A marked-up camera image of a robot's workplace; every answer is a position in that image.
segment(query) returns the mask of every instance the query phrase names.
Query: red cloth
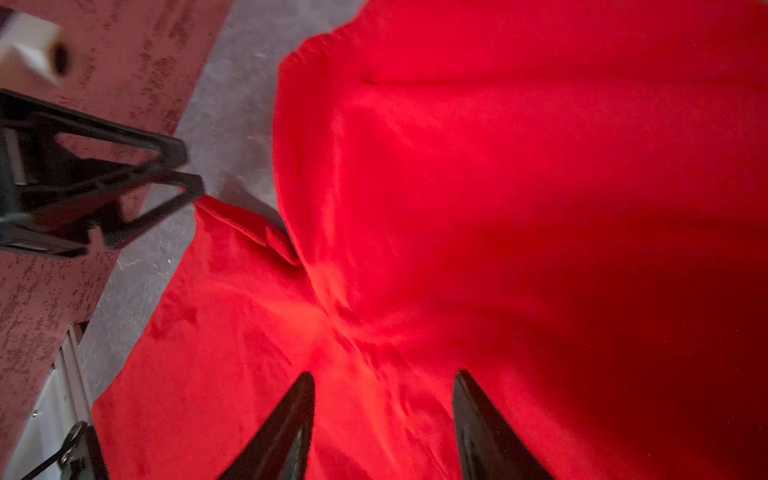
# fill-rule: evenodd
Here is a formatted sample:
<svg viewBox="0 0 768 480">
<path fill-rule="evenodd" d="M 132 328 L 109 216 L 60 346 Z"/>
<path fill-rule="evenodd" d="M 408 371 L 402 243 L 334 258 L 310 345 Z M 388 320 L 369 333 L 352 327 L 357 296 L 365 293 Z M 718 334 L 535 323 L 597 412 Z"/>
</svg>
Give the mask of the red cloth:
<svg viewBox="0 0 768 480">
<path fill-rule="evenodd" d="M 94 406 L 213 478 L 315 376 L 309 478 L 458 478 L 468 369 L 556 478 L 762 478 L 768 9 L 369 3 L 280 69 L 288 240 L 206 198 Z"/>
</svg>

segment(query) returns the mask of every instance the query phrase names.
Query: gray tabletop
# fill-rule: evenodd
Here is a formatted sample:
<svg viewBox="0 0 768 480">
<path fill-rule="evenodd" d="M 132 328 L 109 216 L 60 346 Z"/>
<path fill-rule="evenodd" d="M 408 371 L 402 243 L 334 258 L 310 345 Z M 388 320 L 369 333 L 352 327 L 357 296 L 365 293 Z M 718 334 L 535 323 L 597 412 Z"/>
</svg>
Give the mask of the gray tabletop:
<svg viewBox="0 0 768 480">
<path fill-rule="evenodd" d="M 206 192 L 280 224 L 272 175 L 277 67 L 303 40 L 333 30 L 362 0 L 236 0 L 176 136 Z M 153 186 L 144 209 L 173 194 Z M 120 254 L 80 342 L 89 402 L 125 364 L 194 235 L 192 207 L 167 218 Z"/>
</svg>

